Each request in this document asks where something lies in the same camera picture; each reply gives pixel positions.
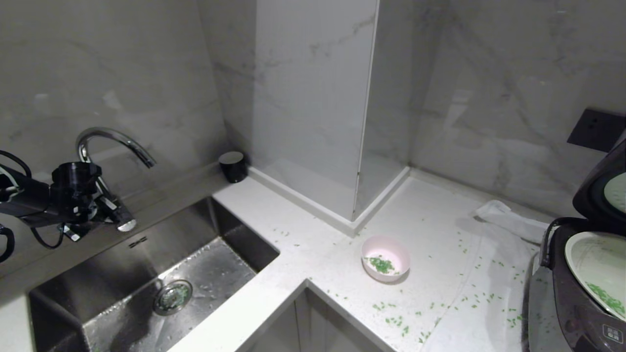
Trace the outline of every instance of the black container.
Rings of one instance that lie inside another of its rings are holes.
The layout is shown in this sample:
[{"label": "black container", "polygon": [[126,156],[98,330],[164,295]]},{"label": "black container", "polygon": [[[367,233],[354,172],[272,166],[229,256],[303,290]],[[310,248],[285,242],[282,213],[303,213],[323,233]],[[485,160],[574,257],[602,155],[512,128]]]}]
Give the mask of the black container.
[{"label": "black container", "polygon": [[243,181],[248,176],[245,157],[240,152],[224,153],[219,158],[220,167],[231,184]]}]

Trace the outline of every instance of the open lid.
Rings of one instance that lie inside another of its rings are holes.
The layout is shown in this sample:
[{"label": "open lid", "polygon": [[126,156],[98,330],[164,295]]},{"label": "open lid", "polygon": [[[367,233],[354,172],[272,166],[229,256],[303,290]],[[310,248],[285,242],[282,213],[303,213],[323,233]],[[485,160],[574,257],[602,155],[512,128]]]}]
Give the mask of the open lid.
[{"label": "open lid", "polygon": [[589,173],[573,205],[592,222],[618,234],[626,233],[626,140]]}]

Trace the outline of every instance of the stainless steel sink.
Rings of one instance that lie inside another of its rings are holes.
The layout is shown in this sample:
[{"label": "stainless steel sink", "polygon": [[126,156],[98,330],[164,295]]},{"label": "stainless steel sink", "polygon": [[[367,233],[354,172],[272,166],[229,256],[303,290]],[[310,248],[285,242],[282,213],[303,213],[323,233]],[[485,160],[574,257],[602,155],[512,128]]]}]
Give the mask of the stainless steel sink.
[{"label": "stainless steel sink", "polygon": [[166,351],[278,254],[199,202],[30,291],[37,351]]}]

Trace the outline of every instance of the chrome faucet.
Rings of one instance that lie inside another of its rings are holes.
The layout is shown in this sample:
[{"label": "chrome faucet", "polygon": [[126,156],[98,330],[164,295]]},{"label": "chrome faucet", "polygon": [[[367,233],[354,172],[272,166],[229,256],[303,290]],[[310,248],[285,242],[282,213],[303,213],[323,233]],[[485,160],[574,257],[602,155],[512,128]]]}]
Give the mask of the chrome faucet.
[{"label": "chrome faucet", "polygon": [[[87,128],[78,135],[76,139],[76,149],[78,150],[78,157],[82,162],[91,162],[87,145],[93,137],[104,137],[120,142],[126,148],[130,149],[148,168],[157,164],[154,158],[132,138],[116,130],[104,127]],[[137,221],[121,200],[111,194],[102,177],[98,177],[96,187],[101,194],[100,197],[96,198],[98,210],[103,211],[110,222],[117,225],[119,231],[128,232],[134,229],[137,225]]]}]

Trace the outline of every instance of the black wall socket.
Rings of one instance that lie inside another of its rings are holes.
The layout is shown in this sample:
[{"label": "black wall socket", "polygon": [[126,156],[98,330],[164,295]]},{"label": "black wall socket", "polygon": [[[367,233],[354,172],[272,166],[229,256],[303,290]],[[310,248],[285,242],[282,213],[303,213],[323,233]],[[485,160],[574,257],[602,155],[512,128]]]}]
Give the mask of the black wall socket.
[{"label": "black wall socket", "polygon": [[567,143],[609,152],[626,129],[626,116],[585,109]]}]

